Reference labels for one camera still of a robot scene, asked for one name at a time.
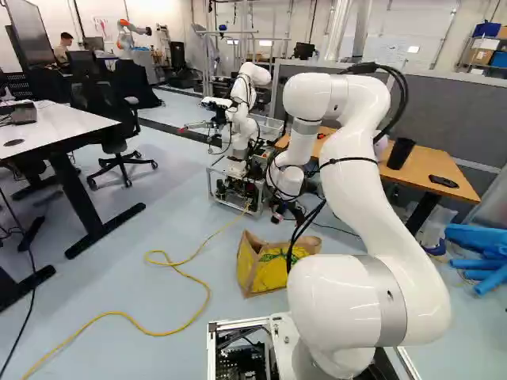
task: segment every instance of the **man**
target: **man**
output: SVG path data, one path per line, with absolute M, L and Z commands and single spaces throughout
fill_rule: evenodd
M 67 63 L 67 55 L 65 53 L 69 50 L 68 47 L 72 45 L 73 39 L 74 37 L 70 33 L 63 32 L 60 34 L 60 45 L 55 46 L 53 49 L 58 62 Z

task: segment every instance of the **gray partition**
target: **gray partition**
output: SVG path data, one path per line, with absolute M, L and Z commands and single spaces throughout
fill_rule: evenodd
M 283 81 L 302 72 L 337 74 L 348 63 L 277 61 L 273 75 L 270 115 L 284 118 Z M 445 150 L 456 159 L 465 177 L 481 196 L 507 162 L 507 81 L 464 73 L 434 70 L 404 73 L 410 89 L 406 112 L 391 133 L 409 137 L 422 146 Z M 385 74 L 375 74 L 384 82 Z M 398 103 L 396 85 L 391 91 L 392 110 Z M 417 200 L 420 193 L 404 188 L 401 200 Z M 470 204 L 443 199 L 442 205 L 459 211 L 461 221 Z

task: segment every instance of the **wooden desk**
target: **wooden desk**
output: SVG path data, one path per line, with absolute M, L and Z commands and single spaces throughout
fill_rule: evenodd
M 336 129 L 333 128 L 320 127 L 319 133 L 323 133 L 326 137 L 315 140 L 312 158 L 319 158 L 322 145 L 335 131 Z M 286 148 L 289 139 L 288 135 L 283 136 L 278 140 L 275 147 L 278 149 Z M 461 173 L 461 170 L 459 170 L 458 165 L 452 160 L 449 153 L 443 150 L 416 145 L 403 167 L 400 170 L 392 170 L 386 166 L 392 146 L 393 142 L 390 141 L 389 147 L 383 152 L 383 156 L 380 159 L 380 176 L 391 182 L 426 191 L 406 223 L 407 228 L 412 234 L 416 234 L 419 228 L 421 228 L 422 223 L 428 218 L 442 196 L 448 196 L 455 200 L 473 204 L 481 202 L 480 197 L 472 188 L 467 178 Z M 459 185 L 459 188 L 448 188 L 441 184 L 434 184 L 429 180 L 429 174 L 455 181 Z

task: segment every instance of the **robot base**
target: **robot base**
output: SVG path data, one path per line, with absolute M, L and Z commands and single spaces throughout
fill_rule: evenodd
M 221 349 L 224 345 L 226 336 L 229 336 L 231 344 Z M 262 360 L 265 362 L 265 370 L 262 376 L 258 370 L 259 355 L 251 355 L 252 346 L 245 345 L 246 342 L 241 338 L 246 336 L 258 347 L 263 347 Z M 229 352 L 231 350 L 238 352 L 243 350 L 242 365 L 251 367 L 254 362 L 257 365 L 257 373 L 250 378 L 267 379 L 278 378 L 280 380 L 335 380 L 324 372 L 313 360 L 307 346 L 300 340 L 299 334 L 294 326 L 289 313 L 276 313 L 269 317 L 259 317 L 242 319 L 235 321 L 217 321 L 208 323 L 207 331 L 208 348 L 208 380 L 220 380 L 223 375 L 223 357 L 230 362 L 233 357 Z M 385 380 L 412 379 L 420 380 L 417 372 L 412 368 L 412 364 L 403 348 L 395 348 L 401 363 L 398 364 L 397 372 L 390 361 L 390 358 L 382 348 L 377 348 L 373 359 L 373 364 L 362 374 L 354 379 L 356 380 L 376 380 L 384 378 Z M 252 363 L 246 363 L 245 357 L 252 356 Z M 228 363 L 226 367 L 231 368 L 234 364 Z M 229 379 L 242 379 L 242 376 L 232 371 L 229 374 L 234 376 Z

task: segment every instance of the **black cup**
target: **black cup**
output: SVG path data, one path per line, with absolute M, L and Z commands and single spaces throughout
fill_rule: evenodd
M 398 137 L 387 160 L 387 167 L 393 170 L 400 170 L 414 148 L 415 141 L 405 137 Z

